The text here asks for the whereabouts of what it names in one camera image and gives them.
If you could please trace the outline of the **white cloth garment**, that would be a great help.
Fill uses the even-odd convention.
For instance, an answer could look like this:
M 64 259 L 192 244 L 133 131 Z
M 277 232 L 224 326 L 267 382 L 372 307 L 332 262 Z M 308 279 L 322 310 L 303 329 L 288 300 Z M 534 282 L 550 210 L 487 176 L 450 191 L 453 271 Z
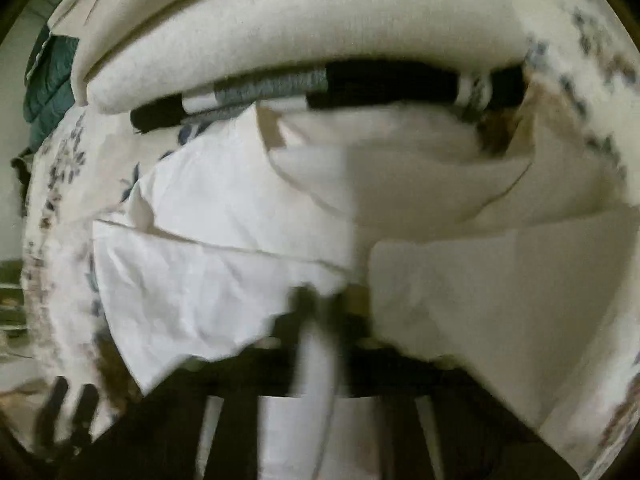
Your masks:
M 469 366 L 544 434 L 604 425 L 639 342 L 639 214 L 540 110 L 491 158 L 431 107 L 253 107 L 93 226 L 108 324 L 150 388 L 261 335 L 288 290 L 366 285 L 376 336 Z

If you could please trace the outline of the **floral bed sheet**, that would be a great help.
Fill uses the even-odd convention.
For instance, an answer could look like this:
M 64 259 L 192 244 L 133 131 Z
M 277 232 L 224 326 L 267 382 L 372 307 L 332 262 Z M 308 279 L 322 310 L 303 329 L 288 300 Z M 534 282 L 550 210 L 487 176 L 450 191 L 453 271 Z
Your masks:
M 513 64 L 524 66 L 526 91 L 519 106 L 505 110 L 472 113 L 425 103 L 280 110 L 273 104 L 257 103 L 226 120 L 190 120 L 142 133 L 129 118 L 134 108 L 104 114 L 93 105 L 75 102 L 35 156 L 28 189 L 22 283 L 29 330 L 47 373 L 65 376 L 73 392 L 88 384 L 98 388 L 102 401 L 90 444 L 176 368 L 231 358 L 267 338 L 274 320 L 288 310 L 291 290 L 308 286 L 318 299 L 302 329 L 292 389 L 284 398 L 264 396 L 260 400 L 255 479 L 383 479 L 373 434 L 373 403 L 347 394 L 338 362 L 340 348 L 329 320 L 331 297 L 346 288 L 363 288 L 369 297 L 372 334 L 391 344 L 374 332 L 366 285 L 348 283 L 328 294 L 308 283 L 295 285 L 288 290 L 283 310 L 267 321 L 261 335 L 221 358 L 179 356 L 147 389 L 132 377 L 108 324 L 94 258 L 94 224 L 121 211 L 134 186 L 159 162 L 206 129 L 228 124 L 250 108 L 294 116 L 391 106 L 431 107 L 470 126 L 480 151 L 491 158 L 506 154 L 515 143 L 521 120 L 540 110 L 549 122 L 568 125 L 582 146 L 605 160 L 616 179 L 620 202 L 639 213 L 637 58 L 618 46 L 616 37 L 594 18 L 586 0 L 511 2 L 526 39 L 524 58 Z M 614 404 L 604 425 L 582 431 L 554 430 L 552 434 L 526 422 L 471 367 L 450 356 L 417 359 L 466 370 L 564 458 L 577 472 L 575 479 L 638 477 L 634 454 L 639 446 L 639 343 L 626 393 Z M 208 479 L 205 466 L 221 405 L 219 398 L 206 403 L 192 479 Z

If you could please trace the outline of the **dark green quilted pillow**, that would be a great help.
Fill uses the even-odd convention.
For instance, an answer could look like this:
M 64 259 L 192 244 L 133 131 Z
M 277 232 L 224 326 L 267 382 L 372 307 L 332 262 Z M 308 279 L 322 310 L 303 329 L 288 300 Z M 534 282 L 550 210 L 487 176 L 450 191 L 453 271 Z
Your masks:
M 29 148 L 39 150 L 75 104 L 70 75 L 79 39 L 40 29 L 25 70 L 23 115 L 29 124 Z

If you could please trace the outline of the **black grey striped garment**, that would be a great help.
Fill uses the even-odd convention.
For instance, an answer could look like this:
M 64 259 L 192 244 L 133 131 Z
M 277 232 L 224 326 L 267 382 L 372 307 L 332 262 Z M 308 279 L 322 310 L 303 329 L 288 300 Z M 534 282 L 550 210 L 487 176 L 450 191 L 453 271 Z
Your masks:
M 362 58 L 231 77 L 143 104 L 129 118 L 147 133 L 190 120 L 226 120 L 257 103 L 280 110 L 425 103 L 483 113 L 519 106 L 525 91 L 521 64 L 471 74 L 423 62 Z

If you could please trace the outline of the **cream folded blanket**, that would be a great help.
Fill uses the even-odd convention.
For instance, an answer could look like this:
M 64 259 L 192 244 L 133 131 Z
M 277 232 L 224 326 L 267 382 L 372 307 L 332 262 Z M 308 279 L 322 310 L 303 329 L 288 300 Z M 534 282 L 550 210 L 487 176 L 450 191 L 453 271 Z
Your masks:
M 401 58 L 481 73 L 521 62 L 511 0 L 68 0 L 70 88 L 118 114 L 255 70 Z

